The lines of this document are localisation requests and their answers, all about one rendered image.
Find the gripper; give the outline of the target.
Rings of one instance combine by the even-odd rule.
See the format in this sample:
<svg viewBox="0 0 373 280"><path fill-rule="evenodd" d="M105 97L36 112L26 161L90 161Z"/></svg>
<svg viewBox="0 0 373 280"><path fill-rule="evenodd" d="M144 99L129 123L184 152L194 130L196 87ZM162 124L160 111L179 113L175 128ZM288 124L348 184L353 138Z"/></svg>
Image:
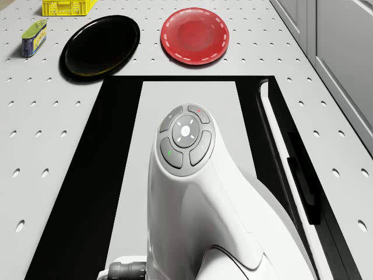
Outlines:
<svg viewBox="0 0 373 280"><path fill-rule="evenodd" d="M145 255L122 256L100 271L97 280L147 280Z"/></svg>

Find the black plate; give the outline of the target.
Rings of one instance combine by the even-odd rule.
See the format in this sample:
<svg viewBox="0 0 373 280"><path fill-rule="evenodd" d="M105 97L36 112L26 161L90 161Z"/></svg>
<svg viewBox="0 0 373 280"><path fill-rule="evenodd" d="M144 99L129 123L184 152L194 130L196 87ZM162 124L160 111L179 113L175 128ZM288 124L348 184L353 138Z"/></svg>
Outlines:
<svg viewBox="0 0 373 280"><path fill-rule="evenodd" d="M94 81L122 68L134 55L140 29L131 18L111 15L81 27L65 44L61 72L75 81Z"/></svg>

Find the red plate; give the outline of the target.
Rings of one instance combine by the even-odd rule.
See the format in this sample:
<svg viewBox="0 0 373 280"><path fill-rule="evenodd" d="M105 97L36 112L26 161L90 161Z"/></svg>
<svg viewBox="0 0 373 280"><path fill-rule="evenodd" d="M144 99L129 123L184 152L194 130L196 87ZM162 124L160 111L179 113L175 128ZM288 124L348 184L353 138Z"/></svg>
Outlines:
<svg viewBox="0 0 373 280"><path fill-rule="evenodd" d="M227 50L230 34L224 20L203 8L185 8L164 22L160 35L165 51L188 65L204 65Z"/></svg>

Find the flat-sided can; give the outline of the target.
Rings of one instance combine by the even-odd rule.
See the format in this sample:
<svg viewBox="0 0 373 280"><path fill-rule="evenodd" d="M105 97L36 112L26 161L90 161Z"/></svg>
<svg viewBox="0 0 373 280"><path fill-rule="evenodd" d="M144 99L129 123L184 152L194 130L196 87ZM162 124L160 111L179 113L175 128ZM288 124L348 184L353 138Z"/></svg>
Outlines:
<svg viewBox="0 0 373 280"><path fill-rule="evenodd" d="M32 57L47 37L47 21L34 22L23 34L21 53L23 57Z"/></svg>

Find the yellow basket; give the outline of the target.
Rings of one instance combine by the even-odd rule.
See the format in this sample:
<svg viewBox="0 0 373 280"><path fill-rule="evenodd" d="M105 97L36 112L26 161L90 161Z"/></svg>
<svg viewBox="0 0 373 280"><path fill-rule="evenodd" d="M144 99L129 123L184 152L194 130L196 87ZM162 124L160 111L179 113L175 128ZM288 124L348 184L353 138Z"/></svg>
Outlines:
<svg viewBox="0 0 373 280"><path fill-rule="evenodd" d="M86 16L97 0L42 0L43 16Z"/></svg>

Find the white cabinet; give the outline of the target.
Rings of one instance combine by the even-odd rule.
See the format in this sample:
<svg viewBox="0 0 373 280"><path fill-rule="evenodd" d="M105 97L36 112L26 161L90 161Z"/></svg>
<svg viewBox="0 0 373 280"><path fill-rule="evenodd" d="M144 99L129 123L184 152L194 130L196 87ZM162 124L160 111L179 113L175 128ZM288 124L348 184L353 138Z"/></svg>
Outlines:
<svg viewBox="0 0 373 280"><path fill-rule="evenodd" d="M373 0L270 0L373 156Z"/></svg>

